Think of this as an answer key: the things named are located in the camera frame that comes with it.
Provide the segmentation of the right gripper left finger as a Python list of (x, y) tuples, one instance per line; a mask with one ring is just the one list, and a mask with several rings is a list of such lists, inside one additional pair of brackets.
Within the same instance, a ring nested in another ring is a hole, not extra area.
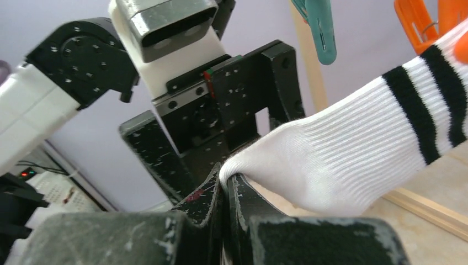
[(176, 205), (175, 241), (171, 264), (219, 264), (221, 259), (222, 187), (220, 163), (206, 180)]

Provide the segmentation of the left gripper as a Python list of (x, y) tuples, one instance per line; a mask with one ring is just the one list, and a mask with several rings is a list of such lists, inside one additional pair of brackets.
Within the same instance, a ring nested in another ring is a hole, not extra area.
[(154, 110), (122, 123), (119, 133), (171, 204), (259, 136), (259, 111), (268, 110), (271, 128), (305, 115), (296, 51), (280, 40), (245, 55), (218, 57), (166, 87)]

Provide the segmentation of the white sock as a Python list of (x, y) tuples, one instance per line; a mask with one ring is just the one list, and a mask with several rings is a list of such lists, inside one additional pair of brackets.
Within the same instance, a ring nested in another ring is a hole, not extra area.
[(463, 21), (419, 56), (307, 118), (285, 123), (221, 167), (312, 212), (358, 216), (467, 140)]

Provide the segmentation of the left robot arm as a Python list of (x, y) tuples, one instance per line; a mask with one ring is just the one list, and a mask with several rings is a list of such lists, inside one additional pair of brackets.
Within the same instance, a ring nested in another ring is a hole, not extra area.
[(59, 26), (1, 85), (1, 174), (104, 93), (128, 103), (143, 81), (154, 111), (120, 135), (173, 204), (270, 125), (302, 118), (296, 52), (275, 40), (230, 56), (234, 1), (111, 1), (109, 18)]

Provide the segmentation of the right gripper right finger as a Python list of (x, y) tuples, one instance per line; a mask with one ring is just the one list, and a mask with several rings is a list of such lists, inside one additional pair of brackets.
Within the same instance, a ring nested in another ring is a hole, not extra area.
[(249, 184), (242, 174), (227, 181), (228, 239), (226, 253), (232, 264), (263, 264), (264, 248), (259, 225), (268, 218), (285, 214)]

